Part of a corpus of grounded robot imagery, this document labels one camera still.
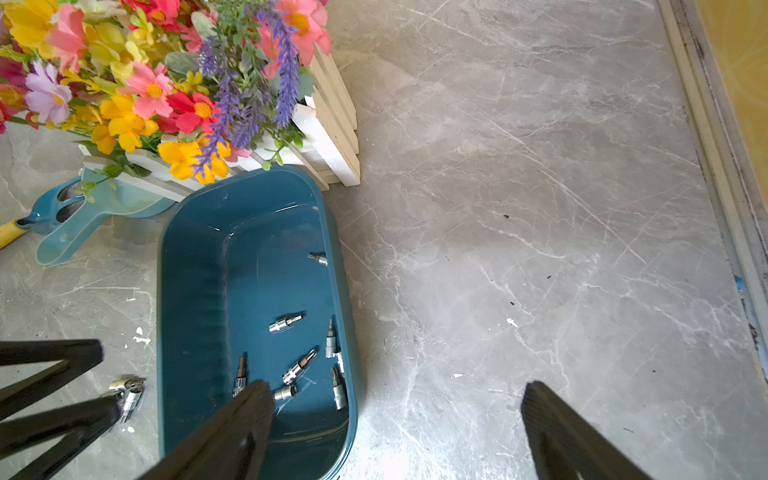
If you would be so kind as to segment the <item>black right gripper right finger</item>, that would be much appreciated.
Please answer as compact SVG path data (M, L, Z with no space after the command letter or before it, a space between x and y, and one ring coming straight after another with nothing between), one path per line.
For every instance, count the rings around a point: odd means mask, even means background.
M521 415L539 479L649 479L545 383L526 385Z

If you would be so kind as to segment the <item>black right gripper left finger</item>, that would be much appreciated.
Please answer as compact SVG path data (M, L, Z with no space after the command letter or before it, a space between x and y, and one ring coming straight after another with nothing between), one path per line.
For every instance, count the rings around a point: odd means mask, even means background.
M144 479L257 479L275 416L269 384L250 383Z

